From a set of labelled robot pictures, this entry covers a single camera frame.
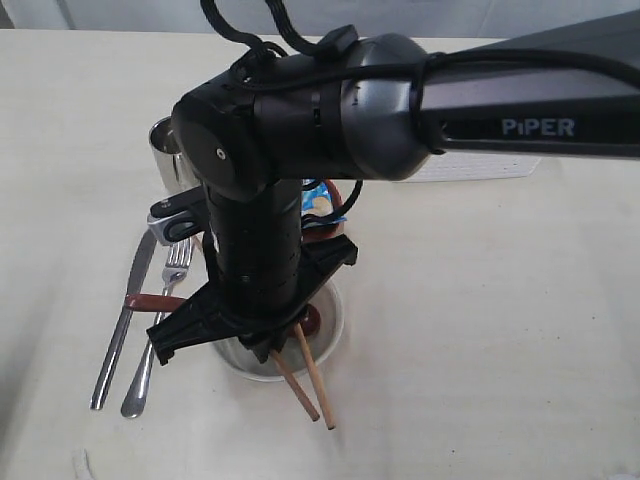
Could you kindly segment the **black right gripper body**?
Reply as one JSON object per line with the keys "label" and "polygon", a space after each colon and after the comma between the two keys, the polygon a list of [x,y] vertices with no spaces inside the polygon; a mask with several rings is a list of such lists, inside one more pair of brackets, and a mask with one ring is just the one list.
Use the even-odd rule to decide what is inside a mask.
{"label": "black right gripper body", "polygon": [[357,261],[358,248],[345,235],[297,243],[275,255],[272,268],[226,278],[210,235],[205,236],[208,281],[157,325],[146,330],[162,365],[182,348],[237,337],[261,363],[279,349],[284,333],[343,265]]}

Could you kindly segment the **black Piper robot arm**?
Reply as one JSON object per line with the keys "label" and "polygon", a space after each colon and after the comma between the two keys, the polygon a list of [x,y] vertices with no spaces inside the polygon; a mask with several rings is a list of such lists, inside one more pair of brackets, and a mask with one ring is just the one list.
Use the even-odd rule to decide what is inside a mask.
{"label": "black Piper robot arm", "polygon": [[346,236],[305,243],[310,180],[400,181],[432,155],[480,151],[639,156],[637,12],[455,53],[352,26],[310,43],[270,6],[291,47],[239,32],[203,10],[246,53],[184,94],[170,120],[199,186],[152,206],[162,243],[204,236],[207,283],[148,330],[161,363],[227,338],[260,360],[320,288],[357,259]]}

